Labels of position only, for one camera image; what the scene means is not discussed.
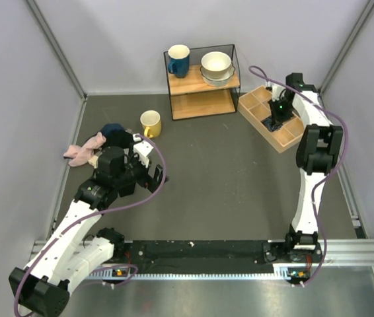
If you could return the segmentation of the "wooden compartment tray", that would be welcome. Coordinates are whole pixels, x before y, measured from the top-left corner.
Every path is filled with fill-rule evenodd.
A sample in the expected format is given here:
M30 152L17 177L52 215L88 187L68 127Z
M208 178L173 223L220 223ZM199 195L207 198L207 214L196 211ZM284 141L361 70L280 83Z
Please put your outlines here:
M260 86L239 98L238 111L278 153L282 153L300 142L304 126L300 118L293 114L277 131L269 131L262 122L271 116L268 104L271 99L272 93Z

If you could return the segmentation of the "navy striped boxer underwear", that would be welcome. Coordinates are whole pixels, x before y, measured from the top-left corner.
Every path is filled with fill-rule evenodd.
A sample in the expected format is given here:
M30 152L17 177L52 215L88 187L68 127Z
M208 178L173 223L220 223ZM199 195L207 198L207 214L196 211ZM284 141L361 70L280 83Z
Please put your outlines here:
M273 120L271 116L263 119L262 124L270 133L273 133L283 127L282 123L278 123L276 120Z

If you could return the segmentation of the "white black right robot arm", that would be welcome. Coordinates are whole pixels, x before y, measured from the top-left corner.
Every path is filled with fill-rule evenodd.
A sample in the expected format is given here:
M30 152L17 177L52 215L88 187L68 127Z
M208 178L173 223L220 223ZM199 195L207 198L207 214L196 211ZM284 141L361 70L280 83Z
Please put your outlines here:
M297 262L320 252L317 216L326 177L338 162L344 130L327 118L316 103L316 87L306 84L302 73L289 74L284 85L274 84L271 90L271 123L282 125L297 114L304 127L295 156L301 179L299 200L283 246L285 256Z

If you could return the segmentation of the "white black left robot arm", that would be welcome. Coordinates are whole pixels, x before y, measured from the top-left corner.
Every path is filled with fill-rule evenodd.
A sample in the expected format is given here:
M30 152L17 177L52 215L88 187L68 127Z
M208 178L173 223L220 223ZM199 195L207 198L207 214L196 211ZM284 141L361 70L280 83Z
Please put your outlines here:
M59 316L70 296L100 265L120 261L125 255L124 239L113 229L103 229L91 245L76 253L76 248L100 218L128 207L111 208L118 197L134 192L136 186L152 195L162 189L167 178L165 163L149 175L153 151L158 148L150 140L132 143L128 151L107 147L100 151L92 176L83 182L69 209L42 249L24 268L14 268L9 283L14 294L13 310L29 314Z

